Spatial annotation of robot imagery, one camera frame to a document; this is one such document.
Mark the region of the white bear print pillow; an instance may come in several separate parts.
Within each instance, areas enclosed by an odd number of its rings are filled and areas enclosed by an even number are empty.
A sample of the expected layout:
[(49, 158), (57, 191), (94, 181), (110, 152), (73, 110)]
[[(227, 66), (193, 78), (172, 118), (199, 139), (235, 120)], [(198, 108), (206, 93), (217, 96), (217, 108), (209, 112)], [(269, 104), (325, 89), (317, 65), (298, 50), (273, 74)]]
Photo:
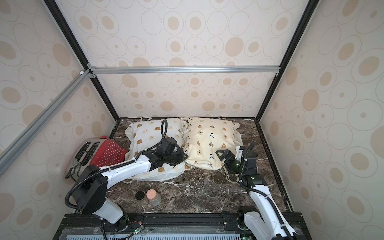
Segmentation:
[[(187, 122), (179, 118), (167, 119), (167, 122), (168, 130), (166, 137), (174, 138), (182, 148), (185, 144), (183, 135)], [(136, 157), (140, 151), (155, 145), (161, 140), (161, 124), (161, 120), (150, 120), (131, 124), (126, 129), (125, 134), (131, 141), (130, 151), (126, 154), (127, 160)], [(185, 170), (186, 166), (184, 162), (176, 166), (163, 164), (162, 167), (150, 172), (135, 175), (131, 177), (131, 180), (162, 182), (182, 175)]]

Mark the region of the cream animal print pillow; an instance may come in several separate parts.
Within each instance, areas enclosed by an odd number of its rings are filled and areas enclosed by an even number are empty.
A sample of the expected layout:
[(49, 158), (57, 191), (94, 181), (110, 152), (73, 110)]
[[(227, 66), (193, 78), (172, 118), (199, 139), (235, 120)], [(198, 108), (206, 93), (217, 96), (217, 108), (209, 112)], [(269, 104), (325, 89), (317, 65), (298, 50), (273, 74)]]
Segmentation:
[(235, 154), (236, 147), (243, 144), (238, 128), (241, 125), (229, 120), (190, 118), (184, 129), (184, 152), (186, 164), (205, 169), (219, 170), (224, 164), (216, 151), (229, 150)]

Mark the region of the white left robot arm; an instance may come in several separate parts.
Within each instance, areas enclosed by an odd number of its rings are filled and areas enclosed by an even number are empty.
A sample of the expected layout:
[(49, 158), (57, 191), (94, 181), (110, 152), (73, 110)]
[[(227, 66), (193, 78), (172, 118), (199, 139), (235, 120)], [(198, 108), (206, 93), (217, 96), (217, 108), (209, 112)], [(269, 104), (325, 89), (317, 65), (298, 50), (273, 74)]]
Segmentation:
[(85, 168), (73, 187), (65, 196), (65, 204), (83, 215), (96, 215), (113, 225), (126, 226), (128, 214), (117, 204), (106, 198), (107, 190), (119, 182), (137, 174), (152, 172), (164, 164), (177, 166), (188, 158), (174, 138), (167, 138), (168, 122), (161, 125), (161, 140), (152, 147), (138, 153), (129, 161), (98, 168)]

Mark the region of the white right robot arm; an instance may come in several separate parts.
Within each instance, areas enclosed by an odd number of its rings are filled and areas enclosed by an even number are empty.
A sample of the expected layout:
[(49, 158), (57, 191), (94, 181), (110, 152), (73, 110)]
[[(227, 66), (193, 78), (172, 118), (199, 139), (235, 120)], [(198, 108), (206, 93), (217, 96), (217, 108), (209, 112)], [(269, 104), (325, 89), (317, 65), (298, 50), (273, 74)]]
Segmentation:
[(286, 220), (276, 205), (265, 179), (258, 173), (258, 154), (249, 147), (239, 146), (234, 154), (230, 150), (218, 150), (216, 155), (225, 164), (225, 169), (235, 173), (239, 185), (247, 191), (256, 207), (238, 210), (238, 227), (250, 230), (257, 240), (305, 240)]

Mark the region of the pink lid glass jar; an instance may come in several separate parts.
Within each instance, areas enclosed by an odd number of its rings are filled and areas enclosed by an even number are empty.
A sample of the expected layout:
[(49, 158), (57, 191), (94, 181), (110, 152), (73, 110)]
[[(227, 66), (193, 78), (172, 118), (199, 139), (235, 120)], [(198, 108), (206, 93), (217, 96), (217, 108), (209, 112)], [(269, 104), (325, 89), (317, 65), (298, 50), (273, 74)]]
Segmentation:
[(158, 206), (162, 201), (161, 195), (154, 189), (148, 190), (146, 196), (152, 206)]

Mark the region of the black lid small jar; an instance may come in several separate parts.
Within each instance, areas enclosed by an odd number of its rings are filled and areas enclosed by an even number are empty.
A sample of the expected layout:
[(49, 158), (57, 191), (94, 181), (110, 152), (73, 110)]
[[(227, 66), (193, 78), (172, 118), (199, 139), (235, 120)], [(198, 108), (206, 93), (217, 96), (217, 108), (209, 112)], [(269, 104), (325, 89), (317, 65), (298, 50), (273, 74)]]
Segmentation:
[(136, 194), (135, 194), (135, 198), (136, 198), (136, 200), (137, 200), (140, 204), (146, 204), (146, 203), (147, 203), (147, 200), (146, 200), (146, 193), (143, 192), (143, 191), (138, 191), (138, 192), (136, 192)]

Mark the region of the red polka dot toaster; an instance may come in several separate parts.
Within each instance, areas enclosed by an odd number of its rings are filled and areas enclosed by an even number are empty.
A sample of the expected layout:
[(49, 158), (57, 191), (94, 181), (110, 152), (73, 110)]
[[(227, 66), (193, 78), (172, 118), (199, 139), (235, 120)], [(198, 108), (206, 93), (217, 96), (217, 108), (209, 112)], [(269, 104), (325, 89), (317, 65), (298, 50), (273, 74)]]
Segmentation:
[(86, 139), (75, 151), (64, 177), (75, 182), (87, 166), (100, 168), (122, 163), (126, 160), (127, 152), (106, 136)]

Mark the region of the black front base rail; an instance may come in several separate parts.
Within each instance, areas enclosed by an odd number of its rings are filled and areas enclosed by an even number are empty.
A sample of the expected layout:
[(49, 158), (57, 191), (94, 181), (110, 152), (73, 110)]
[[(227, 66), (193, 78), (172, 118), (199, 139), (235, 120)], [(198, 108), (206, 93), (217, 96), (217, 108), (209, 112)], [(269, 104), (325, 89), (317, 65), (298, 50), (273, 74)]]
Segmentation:
[(55, 240), (255, 240), (241, 227), (236, 213), (131, 214), (127, 228), (116, 228), (97, 217), (65, 215)]

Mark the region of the silver horizontal back rail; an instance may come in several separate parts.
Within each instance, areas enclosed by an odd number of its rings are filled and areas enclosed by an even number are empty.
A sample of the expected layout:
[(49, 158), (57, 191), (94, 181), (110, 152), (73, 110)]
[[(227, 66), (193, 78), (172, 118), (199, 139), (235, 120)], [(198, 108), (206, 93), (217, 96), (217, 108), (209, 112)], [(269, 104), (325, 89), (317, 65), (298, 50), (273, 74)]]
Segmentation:
[(279, 66), (91, 67), (95, 74), (278, 73)]

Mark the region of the silver diagonal left rail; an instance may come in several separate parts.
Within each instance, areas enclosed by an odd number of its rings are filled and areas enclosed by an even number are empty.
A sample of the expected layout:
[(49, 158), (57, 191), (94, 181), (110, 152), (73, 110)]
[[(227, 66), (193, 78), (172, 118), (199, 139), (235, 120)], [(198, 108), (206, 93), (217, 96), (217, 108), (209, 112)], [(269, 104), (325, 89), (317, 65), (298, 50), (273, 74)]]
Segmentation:
[(45, 108), (35, 120), (5, 149), (1, 155), (1, 175), (3, 175), (32, 140), (60, 111), (63, 105), (77, 91), (83, 82), (91, 76), (90, 70), (80, 73), (66, 88)]

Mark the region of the black corner frame post right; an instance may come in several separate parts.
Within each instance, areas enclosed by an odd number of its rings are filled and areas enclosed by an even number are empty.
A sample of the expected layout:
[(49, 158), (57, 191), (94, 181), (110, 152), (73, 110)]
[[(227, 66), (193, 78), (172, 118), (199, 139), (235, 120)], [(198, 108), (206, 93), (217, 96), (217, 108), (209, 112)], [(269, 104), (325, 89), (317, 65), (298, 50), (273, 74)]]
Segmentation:
[(275, 90), (277, 89), (279, 83), (280, 83), (280, 80), (281, 78), (283, 77), (283, 74), (285, 73), (287, 67), (288, 67), (288, 64), (290, 63), (291, 61), (291, 58), (295, 52), (295, 50), (297, 49), (297, 46), (311, 20), (311, 17), (313, 16), (314, 12), (316, 11), (316, 8), (319, 4), (319, 0), (310, 0), (308, 1), (308, 4), (304, 10), (304, 13), (302, 15), (302, 17), (300, 18), (300, 21), (298, 23), (298, 26), (293, 34), (293, 37), (288, 45), (288, 48), (284, 54), (284, 57), (282, 59), (282, 62), (280, 64), (280, 70), (279, 72), (277, 73), (277, 75), (274, 77), (268, 91), (267, 91), (267, 94), (262, 102), (262, 105), (261, 105), (261, 108), (256, 116), (256, 119), (255, 119), (255, 123), (259, 123), (275, 93)]

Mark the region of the black corner frame post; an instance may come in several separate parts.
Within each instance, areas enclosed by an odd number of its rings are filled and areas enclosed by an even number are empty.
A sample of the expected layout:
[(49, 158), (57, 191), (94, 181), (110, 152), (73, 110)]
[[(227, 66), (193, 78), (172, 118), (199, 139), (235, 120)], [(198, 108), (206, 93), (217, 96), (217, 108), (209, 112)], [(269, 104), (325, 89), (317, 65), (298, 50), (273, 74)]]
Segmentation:
[(109, 97), (107, 96), (106, 91), (104, 90), (102, 84), (100, 83), (97, 76), (93, 73), (93, 71), (90, 68), (90, 63), (84, 54), (84, 51), (82, 47), (80, 46), (78, 40), (76, 39), (74, 33), (72, 32), (67, 20), (65, 19), (64, 15), (62, 14), (59, 5), (56, 3), (56, 1), (51, 0), (44, 0), (44, 3), (46, 4), (49, 12), (51, 13), (52, 17), (54, 18), (55, 22), (57, 23), (59, 29), (63, 33), (65, 39), (69, 43), (70, 47), (72, 48), (73, 52), (75, 53), (75, 56), (79, 60), (80, 64), (85, 70), (89, 70), (92, 74), (91, 76), (91, 82), (93, 83), (93, 86), (97, 90), (99, 96), (101, 97), (102, 101), (104, 102), (105, 106), (107, 107), (109, 113), (112, 115), (115, 122), (118, 122), (120, 120), (120, 117), (115, 110), (115, 108), (112, 105), (112, 102), (110, 101)]
[(275, 90), (277, 89), (279, 83), (280, 83), (280, 80), (281, 78), (283, 77), (283, 74), (285, 73), (287, 67), (288, 67), (288, 64), (290, 63), (291, 61), (291, 58), (295, 52), (295, 50), (297, 49), (297, 46), (311, 20), (311, 17), (313, 16), (314, 12), (316, 11), (316, 8), (319, 4), (319, 0), (310, 0), (308, 1), (308, 4), (304, 10), (304, 13), (302, 15), (302, 17), (300, 18), (300, 21), (298, 23), (298, 26), (293, 34), (293, 37), (288, 45), (288, 48), (284, 54), (284, 57), (282, 59), (282, 62), (280, 64), (280, 70), (279, 72), (277, 73), (277, 75), (274, 77), (268, 91), (267, 91), (267, 94), (262, 102), (262, 105), (261, 105), (261, 108), (256, 116), (256, 119), (255, 119), (255, 123), (259, 123), (275, 93)]

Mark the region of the black corner frame post left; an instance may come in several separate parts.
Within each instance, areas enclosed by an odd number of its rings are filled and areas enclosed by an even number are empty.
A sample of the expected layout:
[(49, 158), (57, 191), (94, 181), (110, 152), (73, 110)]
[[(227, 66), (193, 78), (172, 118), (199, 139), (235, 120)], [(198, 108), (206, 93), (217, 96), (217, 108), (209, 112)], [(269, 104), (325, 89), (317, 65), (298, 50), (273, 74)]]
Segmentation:
[(106, 91), (104, 90), (102, 84), (100, 83), (97, 76), (93, 73), (93, 71), (90, 68), (90, 63), (84, 54), (84, 51), (82, 47), (80, 46), (78, 40), (76, 39), (74, 33), (72, 32), (67, 20), (65, 19), (64, 15), (62, 14), (59, 5), (56, 3), (56, 1), (51, 0), (44, 0), (44, 3), (46, 4), (49, 12), (51, 13), (52, 17), (54, 18), (55, 22), (57, 23), (59, 29), (63, 33), (65, 39), (69, 43), (70, 47), (72, 48), (73, 52), (75, 53), (75, 56), (79, 60), (80, 64), (85, 70), (89, 70), (92, 74), (91, 76), (91, 82), (93, 83), (93, 86), (97, 90), (99, 96), (101, 97), (102, 101), (104, 102), (105, 106), (107, 107), (109, 113), (112, 115), (115, 122), (118, 122), (120, 120), (120, 117), (115, 110), (115, 108), (112, 105), (112, 102), (110, 101), (109, 97), (107, 96)]

